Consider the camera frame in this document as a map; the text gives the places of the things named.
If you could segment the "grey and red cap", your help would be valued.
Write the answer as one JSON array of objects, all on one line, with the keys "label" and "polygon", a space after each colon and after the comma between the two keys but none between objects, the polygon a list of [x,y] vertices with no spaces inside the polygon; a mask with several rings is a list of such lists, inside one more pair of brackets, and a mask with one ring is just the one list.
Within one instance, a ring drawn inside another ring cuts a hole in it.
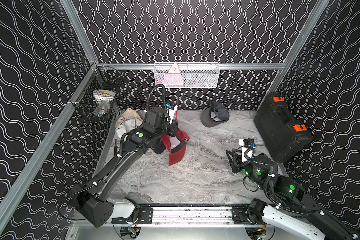
[{"label": "grey and red cap", "polygon": [[211,102],[201,114],[201,122],[207,128],[215,127],[230,119],[229,110],[220,102]]}]

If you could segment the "dark navy cap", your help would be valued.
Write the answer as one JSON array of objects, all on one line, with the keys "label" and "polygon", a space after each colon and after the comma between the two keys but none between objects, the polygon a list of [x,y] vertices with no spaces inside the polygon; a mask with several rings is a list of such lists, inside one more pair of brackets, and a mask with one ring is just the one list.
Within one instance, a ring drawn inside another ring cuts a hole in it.
[{"label": "dark navy cap", "polygon": [[157,139],[156,143],[151,146],[151,149],[153,150],[154,153],[160,155],[162,154],[167,148],[164,145],[162,139]]}]

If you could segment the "white cap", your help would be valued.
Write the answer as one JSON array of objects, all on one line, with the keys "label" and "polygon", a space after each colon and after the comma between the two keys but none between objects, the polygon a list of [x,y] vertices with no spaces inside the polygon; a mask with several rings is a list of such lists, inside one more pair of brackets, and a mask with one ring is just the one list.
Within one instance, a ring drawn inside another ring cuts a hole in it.
[{"label": "white cap", "polygon": [[130,132],[139,127],[142,123],[143,121],[138,118],[129,120],[118,119],[116,122],[116,139],[120,140],[124,133]]}]

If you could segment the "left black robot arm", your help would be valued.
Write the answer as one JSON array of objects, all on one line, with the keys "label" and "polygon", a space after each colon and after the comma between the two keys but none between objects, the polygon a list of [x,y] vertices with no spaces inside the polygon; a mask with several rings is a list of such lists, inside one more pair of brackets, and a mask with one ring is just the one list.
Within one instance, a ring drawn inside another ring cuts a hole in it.
[{"label": "left black robot arm", "polygon": [[149,149],[162,153],[166,149],[163,137],[177,135],[178,122],[170,115],[166,94],[162,97],[162,107],[151,108],[146,103],[143,123],[122,135],[118,153],[86,183],[70,189],[67,201],[94,227],[101,227],[111,217],[115,205],[108,199],[132,164]]}]

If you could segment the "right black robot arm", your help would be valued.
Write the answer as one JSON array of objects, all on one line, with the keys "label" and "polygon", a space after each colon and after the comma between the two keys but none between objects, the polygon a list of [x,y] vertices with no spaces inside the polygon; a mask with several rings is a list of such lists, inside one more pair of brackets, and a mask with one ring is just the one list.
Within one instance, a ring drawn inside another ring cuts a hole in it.
[{"label": "right black robot arm", "polygon": [[270,201],[251,201],[247,208],[250,222],[274,225],[306,240],[360,240],[359,231],[325,210],[300,184],[279,175],[277,163],[266,154],[255,153],[251,147],[226,151],[233,172],[242,172]]}]

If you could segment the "cream cap with text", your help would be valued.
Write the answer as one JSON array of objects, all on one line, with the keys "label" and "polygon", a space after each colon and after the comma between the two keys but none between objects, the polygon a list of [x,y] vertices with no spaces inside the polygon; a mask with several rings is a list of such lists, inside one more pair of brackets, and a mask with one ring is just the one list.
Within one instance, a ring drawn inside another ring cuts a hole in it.
[{"label": "cream cap with text", "polygon": [[139,111],[140,111],[140,109],[133,110],[131,108],[127,108],[121,115],[121,119],[124,122],[128,121],[128,120],[138,120],[140,123],[142,123],[143,119],[141,118]]}]

